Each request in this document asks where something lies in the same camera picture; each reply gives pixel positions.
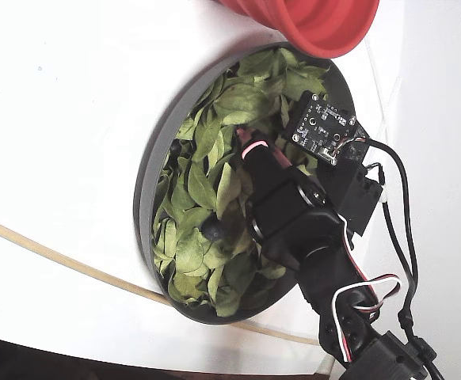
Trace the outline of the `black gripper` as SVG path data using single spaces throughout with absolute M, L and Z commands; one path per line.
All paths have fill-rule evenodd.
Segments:
M 253 191 L 246 221 L 261 254 L 292 271 L 311 255 L 348 252 L 346 227 L 318 180 L 288 160 L 267 135 L 238 126 L 240 158 Z

